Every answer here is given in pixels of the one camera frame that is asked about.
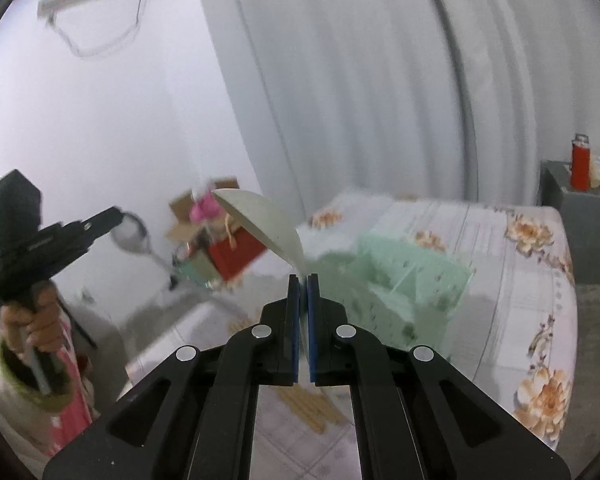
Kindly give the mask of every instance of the plaid tablecloth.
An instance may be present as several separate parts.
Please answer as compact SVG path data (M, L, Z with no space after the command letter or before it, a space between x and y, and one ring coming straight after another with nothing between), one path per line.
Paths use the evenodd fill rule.
M475 269L439 352L529 430L555 448L564 427L574 373L576 297L571 260L556 210L493 208L461 202L394 200L349 191L329 206L334 226L298 228L309 258L349 250L364 232L445 251ZM232 298L251 319L286 295L292 269L268 252L254 262ZM183 344L224 344L235 319L212 303L194 307L127 365L135 384ZM314 433L262 387L251 460L252 479L360 478L356 432L327 423Z

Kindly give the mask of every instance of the red box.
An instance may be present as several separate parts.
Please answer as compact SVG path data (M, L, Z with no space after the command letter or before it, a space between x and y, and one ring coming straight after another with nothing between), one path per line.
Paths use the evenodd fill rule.
M225 281L240 274L247 265L267 250L244 227L240 227L234 233L234 238L235 249L231 248L228 237L207 248L209 257Z

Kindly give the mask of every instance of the curtain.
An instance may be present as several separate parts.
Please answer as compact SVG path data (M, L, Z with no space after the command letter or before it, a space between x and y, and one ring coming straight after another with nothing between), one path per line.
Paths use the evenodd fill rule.
M536 198L600 151L597 0L202 0L263 192L295 219L346 187Z

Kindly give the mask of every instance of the red thermos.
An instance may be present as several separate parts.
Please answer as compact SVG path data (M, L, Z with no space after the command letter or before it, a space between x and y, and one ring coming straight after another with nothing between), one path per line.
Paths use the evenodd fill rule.
M589 136L576 134L571 142L571 187L578 191L589 189Z

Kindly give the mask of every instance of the person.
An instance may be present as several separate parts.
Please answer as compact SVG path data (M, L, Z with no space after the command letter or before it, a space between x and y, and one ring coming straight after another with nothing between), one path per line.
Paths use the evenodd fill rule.
M77 381L70 373L70 362L61 352L68 341L56 288L46 283L35 296L38 306L35 313L17 302L0 308L0 432L20 461L34 476L42 478L49 458L66 443L66 435L58 431L59 419L75 400ZM21 336L22 328L26 329L26 341ZM32 384L25 344L41 352L56 352L61 357L63 380L49 395L42 395ZM70 416L73 436L91 421L88 413L80 414Z

